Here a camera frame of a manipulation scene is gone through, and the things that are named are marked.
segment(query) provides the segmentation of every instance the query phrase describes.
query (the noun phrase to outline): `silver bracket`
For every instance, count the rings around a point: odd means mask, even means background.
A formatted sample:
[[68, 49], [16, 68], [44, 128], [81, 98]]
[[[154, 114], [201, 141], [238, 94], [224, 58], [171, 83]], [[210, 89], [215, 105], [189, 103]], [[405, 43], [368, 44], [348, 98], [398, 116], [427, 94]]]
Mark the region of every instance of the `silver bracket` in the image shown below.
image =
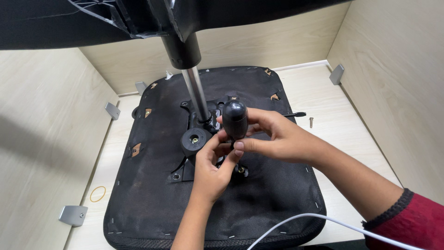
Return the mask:
[[344, 67], [339, 64], [330, 74], [330, 80], [333, 82], [333, 85], [341, 84], [342, 74], [344, 74]]
[[144, 82], [142, 82], [142, 81], [136, 82], [136, 89], [137, 89], [137, 92], [139, 92], [140, 96], [143, 94], [143, 92], [145, 91], [146, 88], [148, 88], [148, 86]]
[[105, 106], [106, 111], [110, 114], [111, 118], [115, 121], [119, 118], [120, 110], [112, 103], [107, 103]]
[[71, 226], [81, 226], [87, 211], [88, 208], [85, 206], [64, 206], [60, 212], [59, 221]]

